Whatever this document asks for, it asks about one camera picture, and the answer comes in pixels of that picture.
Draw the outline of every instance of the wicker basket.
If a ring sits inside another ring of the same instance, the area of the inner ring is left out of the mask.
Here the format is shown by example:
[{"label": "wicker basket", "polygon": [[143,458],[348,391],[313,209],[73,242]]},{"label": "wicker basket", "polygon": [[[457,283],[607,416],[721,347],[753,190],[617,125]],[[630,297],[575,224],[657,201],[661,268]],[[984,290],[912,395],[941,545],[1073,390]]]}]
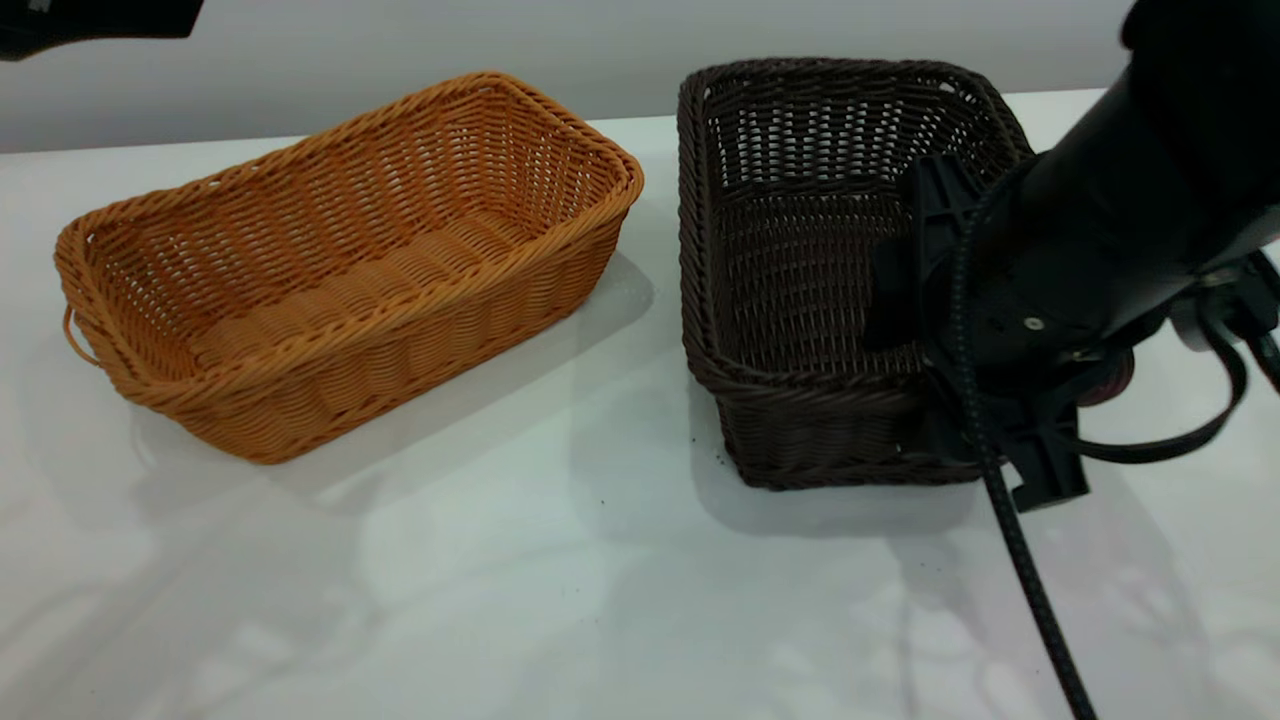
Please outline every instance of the wicker basket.
[{"label": "wicker basket", "polygon": [[90,213],[55,259],[124,397],[282,462],[571,314],[643,182],[557,102],[474,74]]},{"label": "wicker basket", "polygon": [[860,341],[872,249],[909,232],[910,163],[954,152],[991,183],[1030,155],[995,88],[942,63],[751,60],[691,76],[678,126],[685,348],[744,480],[974,479],[900,450],[919,350]]}]

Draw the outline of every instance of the table surface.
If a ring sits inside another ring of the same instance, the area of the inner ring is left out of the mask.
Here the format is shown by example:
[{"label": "table surface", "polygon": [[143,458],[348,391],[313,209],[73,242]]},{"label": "table surface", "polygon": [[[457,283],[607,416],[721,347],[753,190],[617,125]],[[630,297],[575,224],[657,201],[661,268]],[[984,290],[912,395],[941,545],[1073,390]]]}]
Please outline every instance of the table surface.
[{"label": "table surface", "polygon": [[[1097,91],[1014,95],[1037,149]],[[595,123],[648,184],[572,318],[275,468],[115,395],[61,337],[90,209],[296,138],[0,156],[0,717],[1068,717],[979,486],[773,495],[680,345],[673,118]],[[1085,434],[1228,397],[1170,331]],[[1024,519],[1102,717],[1280,716],[1280,398],[1089,462]]]}]

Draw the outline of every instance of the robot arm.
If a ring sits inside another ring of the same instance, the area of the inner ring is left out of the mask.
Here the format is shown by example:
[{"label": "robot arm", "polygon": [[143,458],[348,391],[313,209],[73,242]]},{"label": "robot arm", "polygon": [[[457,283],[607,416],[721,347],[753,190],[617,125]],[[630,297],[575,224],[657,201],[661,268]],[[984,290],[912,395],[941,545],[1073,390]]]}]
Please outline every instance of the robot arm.
[{"label": "robot arm", "polygon": [[[1100,387],[1123,389],[1132,348],[1170,315],[1184,338],[1224,357],[1233,407],[1247,383],[1229,357],[1233,336],[1280,380],[1270,338],[1280,281],[1260,252],[1280,233],[1280,135],[1270,127],[1280,110],[1280,4],[1139,0],[1123,38],[1133,54],[1115,86],[991,192],[954,158],[920,159],[906,192],[914,237],[877,249],[867,343],[924,346],[936,407],[919,445],[977,461],[961,411],[977,389],[996,448],[1023,477],[1023,511],[1087,493],[1080,454],[1165,460],[1221,429],[1229,411],[1144,446],[1078,437],[1076,407]],[[957,314],[961,246],[972,258]],[[915,320],[905,333],[904,316]]]},{"label": "robot arm", "polygon": [[0,60],[96,37],[187,37],[204,0],[0,0]]}]

